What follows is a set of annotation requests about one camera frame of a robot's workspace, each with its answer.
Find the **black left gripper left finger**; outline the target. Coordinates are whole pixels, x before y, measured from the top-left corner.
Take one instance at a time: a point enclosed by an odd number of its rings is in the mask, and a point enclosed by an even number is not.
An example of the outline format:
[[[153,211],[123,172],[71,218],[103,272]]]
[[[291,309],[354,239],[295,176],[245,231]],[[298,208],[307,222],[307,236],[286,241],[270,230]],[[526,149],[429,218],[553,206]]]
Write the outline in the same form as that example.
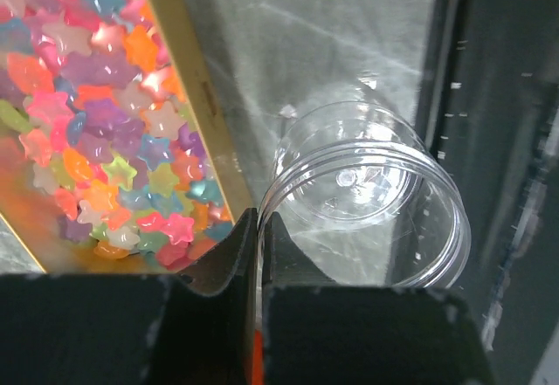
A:
[[[189,298],[182,343],[194,383],[252,382],[257,225],[257,210],[246,209],[231,233],[180,272]]]

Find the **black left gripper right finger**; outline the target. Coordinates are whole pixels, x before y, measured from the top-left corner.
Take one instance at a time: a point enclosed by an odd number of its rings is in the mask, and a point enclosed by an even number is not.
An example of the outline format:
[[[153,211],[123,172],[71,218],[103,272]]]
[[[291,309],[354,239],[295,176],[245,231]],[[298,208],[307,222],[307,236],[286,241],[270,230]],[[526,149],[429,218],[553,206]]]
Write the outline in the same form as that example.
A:
[[[263,231],[265,384],[331,383],[344,360],[342,290],[292,240],[279,213]]]

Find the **clear plastic jar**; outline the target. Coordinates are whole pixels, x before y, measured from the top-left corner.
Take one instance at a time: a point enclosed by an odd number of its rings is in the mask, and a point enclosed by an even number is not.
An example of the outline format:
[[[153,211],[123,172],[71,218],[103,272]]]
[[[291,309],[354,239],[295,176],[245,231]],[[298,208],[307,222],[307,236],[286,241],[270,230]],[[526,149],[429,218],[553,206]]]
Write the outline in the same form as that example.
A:
[[[259,207],[339,285],[447,288],[471,229],[459,190],[413,127],[376,102],[318,107],[291,123]]]

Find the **gold tin of star candies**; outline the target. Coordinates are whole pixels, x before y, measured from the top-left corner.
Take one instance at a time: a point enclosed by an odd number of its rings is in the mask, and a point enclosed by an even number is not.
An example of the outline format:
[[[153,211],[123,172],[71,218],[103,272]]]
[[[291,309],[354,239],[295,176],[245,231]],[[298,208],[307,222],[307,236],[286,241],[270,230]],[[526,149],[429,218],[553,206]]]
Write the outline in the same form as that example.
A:
[[[249,204],[183,0],[1,0],[1,225],[39,270],[179,271]]]

